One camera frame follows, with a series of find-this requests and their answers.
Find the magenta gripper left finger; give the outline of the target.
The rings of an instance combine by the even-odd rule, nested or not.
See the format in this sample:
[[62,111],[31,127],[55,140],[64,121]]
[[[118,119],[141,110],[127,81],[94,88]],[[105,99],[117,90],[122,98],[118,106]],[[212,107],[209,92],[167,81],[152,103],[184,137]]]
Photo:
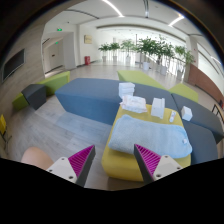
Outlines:
[[69,158],[60,157],[47,171],[84,187],[95,155],[95,146],[91,145]]

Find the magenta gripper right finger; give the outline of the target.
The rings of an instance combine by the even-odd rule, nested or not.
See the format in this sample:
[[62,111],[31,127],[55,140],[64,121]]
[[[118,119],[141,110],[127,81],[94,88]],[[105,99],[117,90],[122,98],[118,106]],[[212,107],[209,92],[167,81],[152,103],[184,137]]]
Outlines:
[[182,169],[170,156],[160,156],[137,144],[134,145],[134,155],[145,184],[152,183]]

